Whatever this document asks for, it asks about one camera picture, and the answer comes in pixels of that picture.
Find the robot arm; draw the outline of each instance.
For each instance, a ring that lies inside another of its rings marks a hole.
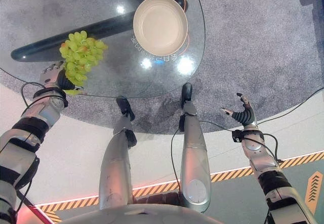
[[[250,160],[254,176],[258,180],[270,210],[268,223],[275,224],[316,224],[316,220],[297,191],[283,174],[277,160],[265,148],[264,137],[258,129],[254,110],[248,98],[237,93],[244,103],[243,112],[233,112],[220,108],[244,126],[244,130],[235,130],[232,137],[241,142],[244,154]]]
[[[34,94],[12,129],[0,137],[0,223],[16,222],[16,191],[34,177],[39,164],[35,152],[68,106],[63,89],[75,88],[65,77],[63,62],[43,71],[40,82],[44,88]]]

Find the bunch of grapes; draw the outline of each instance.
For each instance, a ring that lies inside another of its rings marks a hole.
[[[85,31],[69,34],[60,47],[62,57],[65,59],[65,75],[76,86],[83,86],[87,80],[86,73],[91,71],[98,61],[103,59],[103,50],[108,49],[100,40],[87,38]]]

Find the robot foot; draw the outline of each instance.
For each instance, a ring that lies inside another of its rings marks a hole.
[[[126,114],[127,116],[129,115],[131,121],[133,121],[135,119],[135,114],[133,113],[131,105],[128,102],[127,98],[119,96],[118,98],[116,98],[116,102],[121,110],[121,113]]]
[[[182,93],[181,93],[181,108],[186,101],[191,101],[191,94],[192,94],[192,85],[191,83],[185,83],[182,86]]]

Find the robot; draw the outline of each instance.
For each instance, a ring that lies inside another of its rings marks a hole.
[[[39,158],[36,151],[45,134],[68,106],[63,90],[75,89],[65,77],[63,62],[56,63],[41,73],[44,88],[33,96],[20,120],[0,137],[0,223],[16,223],[16,191],[27,185],[36,174]],[[168,193],[165,204],[139,203],[132,196],[128,149],[137,143],[131,121],[135,115],[126,98],[116,99],[121,110],[113,138],[108,144],[101,165],[99,210],[73,217],[62,223],[221,223],[205,216],[211,200],[211,180],[207,149],[191,101],[192,86],[182,87],[183,115],[179,130],[184,132],[179,194]],[[243,102],[243,112],[221,108],[236,119],[244,130],[232,132],[233,140],[241,142],[250,166],[260,184],[269,214],[267,223],[316,224],[297,191],[290,185],[279,164],[265,148],[264,137],[258,129],[254,110],[248,98],[237,94]]]

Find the black cable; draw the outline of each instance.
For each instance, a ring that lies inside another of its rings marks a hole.
[[[265,121],[259,122],[258,124],[262,124],[262,123],[264,123],[264,122],[268,122],[268,121],[271,121],[271,120],[274,120],[274,119],[279,119],[279,118],[281,118],[281,117],[283,117],[283,116],[285,116],[285,115],[287,115],[287,114],[293,112],[295,109],[297,109],[297,108],[298,108],[299,106],[301,106],[303,103],[305,103],[307,100],[309,100],[311,97],[313,97],[317,92],[319,92],[319,91],[321,91],[321,90],[323,90],[323,89],[324,89],[324,87],[320,88],[319,90],[316,90],[316,91],[315,91],[314,93],[312,93],[311,96],[309,96],[309,97],[308,97],[304,102],[300,103],[296,108],[293,108],[291,111],[287,112],[286,114],[283,114],[283,115],[281,115],[281,116],[278,116],[278,117],[275,117],[275,118],[272,118],[272,119],[267,119],[267,120],[265,120]]]
[[[16,212],[18,212],[18,211],[20,210],[20,208],[21,208],[21,206],[22,206],[22,203],[24,202],[24,200],[25,200],[25,198],[26,198],[26,195],[27,195],[27,193],[28,193],[28,191],[29,191],[29,189],[30,189],[31,182],[32,182],[32,180],[29,182],[28,188],[27,188],[27,190],[26,190],[26,192],[25,192],[25,194],[24,194],[24,197],[23,197],[22,200],[20,201],[20,204],[19,204],[18,209],[16,210]]]
[[[211,121],[207,121],[207,120],[200,120],[199,122],[205,122],[205,123],[213,124],[213,125],[215,125],[215,126],[217,126],[217,127],[220,127],[221,129],[224,129],[224,130],[227,130],[227,131],[232,132],[232,130],[230,130],[230,129],[226,129],[226,128],[224,128],[224,127],[222,127],[222,126],[220,126],[220,125],[218,125],[218,124],[215,124],[215,123],[213,123],[213,122],[211,122]]]
[[[24,110],[24,112],[22,112],[21,115],[23,115],[26,112],[27,109],[29,109],[33,104],[35,104],[39,100],[42,100],[44,98],[50,98],[50,97],[56,97],[56,98],[60,98],[60,99],[64,100],[64,98],[62,96],[57,96],[57,95],[47,95],[47,96],[41,97],[41,98],[35,100],[34,102],[32,102],[30,105],[28,105],[27,108]]]
[[[275,140],[275,149],[274,149],[274,155],[275,155],[275,159],[278,159],[278,155],[277,155],[277,152],[278,152],[278,140],[275,136],[273,136],[272,134],[268,134],[268,133],[263,133],[264,136],[270,136],[272,138],[274,138]]]
[[[174,168],[174,163],[173,163],[173,154],[172,154],[173,138],[174,138],[174,136],[176,135],[176,133],[178,133],[178,131],[179,131],[179,129],[177,129],[176,132],[174,132],[174,134],[173,134],[173,136],[172,136],[172,139],[171,139],[171,161],[172,161],[173,172],[174,172],[174,175],[176,176],[176,180],[177,180],[178,187],[179,187],[179,193],[180,193],[180,192],[181,192],[181,191],[180,191],[180,184],[179,184],[178,176],[177,176],[177,173],[176,173],[176,169]]]
[[[264,223],[263,224],[266,224],[267,223],[269,214],[270,214],[270,209],[268,209],[268,213],[267,213],[267,215],[265,217],[265,220],[264,220]]]
[[[38,82],[34,82],[34,81],[30,81],[30,82],[26,82],[25,84],[23,84],[20,88],[20,94],[21,94],[21,97],[22,97],[22,100],[24,101],[25,105],[28,107],[28,104],[27,104],[27,101],[25,99],[25,96],[24,96],[24,87],[28,84],[31,84],[31,85],[35,85],[35,86],[40,86],[42,88],[45,88],[42,84],[38,83]]]
[[[273,158],[276,160],[276,161],[278,161],[278,159],[275,157],[275,155],[274,155],[274,153],[265,145],[265,144],[263,144],[263,143],[261,143],[261,142],[259,142],[259,141],[256,141],[256,140],[254,140],[254,139],[251,139],[251,138],[247,138],[247,137],[244,137],[243,139],[245,139],[245,140],[249,140],[249,141],[252,141],[252,142],[256,142],[256,143],[258,143],[258,144],[260,144],[260,145],[262,145],[262,146],[264,146],[270,153],[271,153],[271,155],[273,156]]]

